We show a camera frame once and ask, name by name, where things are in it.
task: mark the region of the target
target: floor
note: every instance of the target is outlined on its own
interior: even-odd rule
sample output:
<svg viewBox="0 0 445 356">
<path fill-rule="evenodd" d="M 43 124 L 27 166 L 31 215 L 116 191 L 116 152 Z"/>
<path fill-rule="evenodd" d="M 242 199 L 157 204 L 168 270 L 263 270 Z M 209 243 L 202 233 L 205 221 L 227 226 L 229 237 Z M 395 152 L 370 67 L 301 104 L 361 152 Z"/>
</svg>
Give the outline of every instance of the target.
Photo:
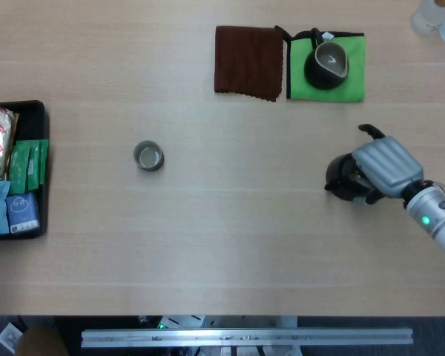
<svg viewBox="0 0 445 356">
<path fill-rule="evenodd" d="M 136 327 L 137 322 L 129 317 L 126 318 L 60 318 L 58 327 L 63 328 L 65 339 L 75 339 L 70 345 L 71 356 L 75 355 L 103 355 L 103 352 L 79 352 L 79 328 L 96 328 L 102 325 L 103 328 L 110 324 L 116 328 Z M 0 332 L 9 323 L 15 326 L 29 327 L 35 324 L 45 324 L 50 328 L 56 328 L 56 321 L 52 317 L 7 317 L 0 316 Z M 332 347 L 308 347 L 303 348 L 304 356 L 445 356 L 445 318 L 439 317 L 414 317 L 414 318 L 377 318 L 377 317 L 299 317 L 299 327 L 347 327 L 347 328 L 391 328 L 409 327 L 414 330 L 414 346 L 332 346 Z M 116 353 L 105 353 L 106 355 L 145 355 L 146 352 L 134 350 L 131 353 L 122 351 Z M 0 356 L 12 355 L 0 344 Z"/>
</svg>

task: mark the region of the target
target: table surface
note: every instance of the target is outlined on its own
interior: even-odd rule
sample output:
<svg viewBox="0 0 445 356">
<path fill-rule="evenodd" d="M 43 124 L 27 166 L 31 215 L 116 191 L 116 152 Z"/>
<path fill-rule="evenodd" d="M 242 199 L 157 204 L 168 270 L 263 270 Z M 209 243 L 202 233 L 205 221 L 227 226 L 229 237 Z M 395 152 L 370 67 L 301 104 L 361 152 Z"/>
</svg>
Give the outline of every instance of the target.
<svg viewBox="0 0 445 356">
<path fill-rule="evenodd" d="M 445 44 L 416 6 L 0 0 L 0 102 L 43 101 L 52 159 L 47 235 L 0 242 L 0 313 L 445 315 L 445 253 L 401 201 L 323 190 L 365 122 L 445 183 Z M 215 94 L 219 24 L 365 32 L 366 100 Z"/>
</svg>

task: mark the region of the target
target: black tray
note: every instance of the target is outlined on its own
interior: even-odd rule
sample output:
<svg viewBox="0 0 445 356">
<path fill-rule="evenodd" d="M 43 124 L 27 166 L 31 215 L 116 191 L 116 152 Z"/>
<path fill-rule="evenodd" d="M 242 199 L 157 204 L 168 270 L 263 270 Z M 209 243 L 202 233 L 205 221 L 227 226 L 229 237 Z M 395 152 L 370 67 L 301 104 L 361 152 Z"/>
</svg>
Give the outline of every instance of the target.
<svg viewBox="0 0 445 356">
<path fill-rule="evenodd" d="M 15 141 L 21 141 L 25 139 L 49 139 L 50 138 L 50 121 L 45 110 L 45 106 L 38 100 L 31 100 L 28 102 L 0 102 L 0 106 L 14 113 L 19 113 L 20 117 L 18 125 L 16 126 Z M 44 178 L 44 185 L 40 185 L 35 190 L 36 201 L 38 203 L 39 210 L 39 228 L 30 232 L 24 232 L 22 234 L 7 234 L 0 235 L 0 241 L 2 240 L 24 240 L 34 239 L 43 235 L 47 229 L 47 193 L 50 184 L 49 179 L 49 157 L 50 148 L 48 146 L 47 159 L 46 159 L 46 175 Z"/>
</svg>

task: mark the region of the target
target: robotic arm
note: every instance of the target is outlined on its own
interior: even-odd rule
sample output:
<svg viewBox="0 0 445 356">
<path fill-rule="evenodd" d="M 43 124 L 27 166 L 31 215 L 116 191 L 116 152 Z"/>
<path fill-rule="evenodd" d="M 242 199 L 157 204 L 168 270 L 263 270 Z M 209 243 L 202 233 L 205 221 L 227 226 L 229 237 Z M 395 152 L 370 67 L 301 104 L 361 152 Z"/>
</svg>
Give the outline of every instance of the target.
<svg viewBox="0 0 445 356">
<path fill-rule="evenodd" d="M 394 137 L 360 125 L 374 141 L 328 166 L 325 189 L 343 200 L 374 204 L 403 199 L 407 213 L 445 250 L 445 186 L 423 179 L 423 167 Z"/>
</svg>

